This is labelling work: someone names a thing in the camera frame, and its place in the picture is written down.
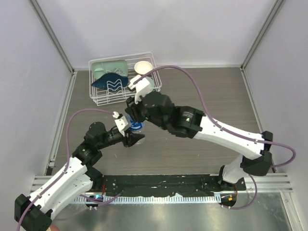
metal extrusion bar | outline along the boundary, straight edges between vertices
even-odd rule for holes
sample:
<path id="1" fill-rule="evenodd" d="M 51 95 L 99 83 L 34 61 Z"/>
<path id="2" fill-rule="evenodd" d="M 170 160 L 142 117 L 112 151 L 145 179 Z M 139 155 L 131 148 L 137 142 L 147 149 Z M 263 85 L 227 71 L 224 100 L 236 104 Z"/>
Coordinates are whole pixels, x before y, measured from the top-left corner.
<path id="1" fill-rule="evenodd" d="M 45 184 L 51 176 L 36 176 L 33 182 L 33 186 L 31 188 L 31 192 L 40 188 L 43 184 Z M 254 177 L 257 187 L 258 193 L 292 193 L 293 189 L 290 184 L 289 178 L 286 173 L 269 173 L 264 177 Z M 253 193 L 255 191 L 254 184 L 249 176 L 245 177 L 245 183 L 247 190 L 246 191 L 238 191 L 238 193 Z M 224 191 L 223 193 L 234 193 L 234 191 Z"/>
<path id="2" fill-rule="evenodd" d="M 281 193 L 282 202 L 290 220 L 292 230 L 294 231 L 304 231 L 304 223 L 301 221 L 299 216 L 299 211 L 296 208 L 296 200 L 294 198 L 294 193 Z"/>
<path id="3" fill-rule="evenodd" d="M 110 196 L 103 196 L 104 201 L 111 200 Z M 71 204 L 84 204 L 86 198 L 81 196 L 77 197 Z M 176 194 L 172 197 L 125 197 L 121 196 L 116 198 L 112 204 L 114 205 L 136 205 L 136 204 L 199 204 L 199 203 L 220 203 L 221 197 L 220 194 L 215 194 L 215 196 L 199 196 L 199 197 L 183 197 L 179 194 Z"/>
<path id="4" fill-rule="evenodd" d="M 37 17 L 39 18 L 40 22 L 42 23 L 43 27 L 45 28 L 48 36 L 50 37 L 52 43 L 54 44 L 54 46 L 56 47 L 59 55 L 61 56 L 61 58 L 63 59 L 63 61 L 65 62 L 68 70 L 70 71 L 71 74 L 74 73 L 74 69 L 71 65 L 71 63 L 69 62 L 63 48 L 61 47 L 55 33 L 53 32 L 52 27 L 50 26 L 43 10 L 41 9 L 41 7 L 39 6 L 39 3 L 37 2 L 37 0 L 28 0 L 30 5 L 32 6 L 33 10 L 35 11 L 35 13 L 37 14 Z"/>
<path id="5" fill-rule="evenodd" d="M 247 79 L 246 72 L 242 68 L 241 68 L 241 73 L 242 73 L 242 77 L 243 77 L 243 80 L 244 80 L 244 84 L 246 86 L 246 90 L 247 90 L 247 93 L 248 93 L 248 97 L 249 97 L 252 109 L 253 109 L 255 117 L 256 117 L 256 121 L 257 121 L 259 131 L 260 131 L 260 133 L 262 133 L 262 132 L 264 132 L 264 129 L 262 127 L 261 119 L 260 119 L 260 116 L 259 116 L 258 111 L 257 111 L 256 103 L 255 103 L 255 100 L 253 98 L 253 93 L 251 91 L 251 87 L 250 87 L 249 81 Z"/>
<path id="6" fill-rule="evenodd" d="M 59 147 L 59 143 L 60 143 L 60 139 L 61 139 L 61 134 L 62 134 L 62 131 L 63 131 L 63 128 L 64 128 L 67 109 L 68 109 L 68 106 L 69 106 L 69 102 L 71 100 L 76 76 L 77 76 L 77 72 L 74 72 L 74 74 L 70 77 L 68 85 L 67 85 L 65 99 L 64 99 L 63 106 L 62 106 L 62 109 L 61 109 L 61 112 L 60 112 L 60 117 L 59 117 L 59 120 L 58 120 L 58 123 L 57 123 L 55 136 L 54 136 L 53 143 L 52 143 L 52 146 L 51 146 L 51 151 L 50 151 L 50 154 L 49 154 L 48 164 L 47 164 L 47 167 L 46 167 L 46 170 L 45 170 L 46 175 L 51 175 L 52 168 L 54 167 L 54 161 L 55 161 L 56 156 L 57 156 L 57 151 L 58 151 L 58 147 Z"/>
<path id="7" fill-rule="evenodd" d="M 257 35 L 253 45 L 251 46 L 243 64 L 242 64 L 242 69 L 245 69 L 247 67 L 247 64 L 249 63 L 251 57 L 253 56 L 253 54 L 255 53 L 258 45 L 260 44 L 261 40 L 263 39 L 265 33 L 268 31 L 271 23 L 273 22 L 274 18 L 276 17 L 277 13 L 279 12 L 279 10 L 281 9 L 281 7 L 283 6 L 285 0 L 276 0 L 276 2 L 274 3 L 270 13 L 268 14 L 259 34 Z"/>

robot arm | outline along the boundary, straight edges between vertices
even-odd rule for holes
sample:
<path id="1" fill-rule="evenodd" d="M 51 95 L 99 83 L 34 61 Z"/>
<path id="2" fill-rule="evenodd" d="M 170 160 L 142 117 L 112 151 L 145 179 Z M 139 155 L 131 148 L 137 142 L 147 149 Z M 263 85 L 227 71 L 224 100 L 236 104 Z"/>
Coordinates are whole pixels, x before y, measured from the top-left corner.
<path id="1" fill-rule="evenodd" d="M 46 230 L 51 221 L 74 198 L 89 190 L 98 190 L 102 185 L 103 175 L 93 165 L 102 157 L 100 149 L 122 142 L 125 147 L 133 146 L 144 135 L 133 134 L 128 128 L 130 122 L 124 116 L 114 112 L 116 126 L 106 131 L 105 125 L 95 122 L 90 125 L 84 141 L 73 152 L 69 159 L 69 167 L 65 174 L 55 183 L 64 171 L 64 165 L 41 188 L 28 197 L 21 194 L 15 200 L 14 218 L 19 221 L 26 207 L 36 198 L 40 198 L 27 212 L 22 226 L 26 231 Z M 53 184 L 46 193 L 41 192 Z"/>
<path id="2" fill-rule="evenodd" d="M 125 111 L 134 121 L 147 120 L 177 137 L 211 141 L 239 152 L 240 156 L 236 160 L 221 167 L 220 185 L 235 184 L 247 174 L 265 176 L 271 166 L 270 145 L 235 137 L 216 127 L 204 112 L 189 106 L 175 106 L 167 95 L 152 91 L 142 94 L 139 100 L 130 97 L 127 99 Z M 254 140 L 272 140 L 270 132 L 250 133 L 217 122 L 224 128 Z M 216 189 L 223 190 L 223 187 L 216 187 Z"/>

dish rack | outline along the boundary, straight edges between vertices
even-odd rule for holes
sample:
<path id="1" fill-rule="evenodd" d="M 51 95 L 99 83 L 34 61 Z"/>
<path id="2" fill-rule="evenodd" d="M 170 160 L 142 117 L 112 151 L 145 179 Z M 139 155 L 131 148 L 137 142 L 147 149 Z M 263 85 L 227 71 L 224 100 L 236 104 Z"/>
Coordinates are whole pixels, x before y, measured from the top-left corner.
<path id="1" fill-rule="evenodd" d="M 128 81 L 130 81 L 133 77 L 137 75 L 137 73 L 134 70 L 134 65 L 139 61 L 148 61 L 153 65 L 153 68 L 156 68 L 154 56 L 151 52 L 116 56 L 103 59 L 94 59 L 89 61 L 90 97 L 98 106 L 123 102 L 128 97 L 134 96 L 135 94 L 134 92 L 129 91 L 129 89 L 126 86 L 122 86 L 122 82 L 119 79 L 115 82 L 107 81 L 107 90 L 91 86 L 91 84 L 95 81 L 95 78 L 93 77 L 93 74 L 90 69 L 92 63 L 109 61 L 109 60 L 119 60 L 119 59 L 124 59 L 127 62 Z M 160 91 L 160 88 L 162 87 L 162 82 L 159 73 L 155 71 L 149 77 L 152 78 L 154 81 L 153 90 Z"/>

white wall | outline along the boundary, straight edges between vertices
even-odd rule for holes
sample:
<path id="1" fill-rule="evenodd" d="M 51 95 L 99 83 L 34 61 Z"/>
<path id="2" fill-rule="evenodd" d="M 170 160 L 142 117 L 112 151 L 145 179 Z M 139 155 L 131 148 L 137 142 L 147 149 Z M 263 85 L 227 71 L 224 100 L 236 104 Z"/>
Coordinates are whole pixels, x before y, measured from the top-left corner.
<path id="1" fill-rule="evenodd" d="M 246 73 L 264 129 L 291 145 L 297 159 L 283 168 L 308 217 L 308 1 L 287 0 L 250 61 Z M 274 162 L 291 154 L 273 148 Z"/>
<path id="2" fill-rule="evenodd" d="M 152 51 L 159 65 L 241 64 L 275 0 L 38 0 L 75 68 Z"/>
<path id="3" fill-rule="evenodd" d="M 44 173 L 69 72 L 26 0 L 0 1 L 0 230 Z"/>

blue object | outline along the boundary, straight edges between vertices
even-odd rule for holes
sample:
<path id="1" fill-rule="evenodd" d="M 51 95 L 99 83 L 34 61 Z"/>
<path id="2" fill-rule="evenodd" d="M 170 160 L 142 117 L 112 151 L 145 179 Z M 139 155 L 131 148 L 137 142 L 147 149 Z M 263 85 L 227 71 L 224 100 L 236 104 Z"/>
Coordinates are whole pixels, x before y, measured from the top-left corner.
<path id="1" fill-rule="evenodd" d="M 129 127 L 131 131 L 140 131 L 144 127 L 144 122 L 135 122 L 129 115 L 127 115 L 127 119 L 131 122 L 131 126 Z"/>
<path id="2" fill-rule="evenodd" d="M 91 86 L 104 89 L 104 90 L 122 90 L 122 87 L 126 87 L 128 84 L 128 78 L 126 76 L 118 75 L 117 73 L 107 73 L 94 81 Z"/>

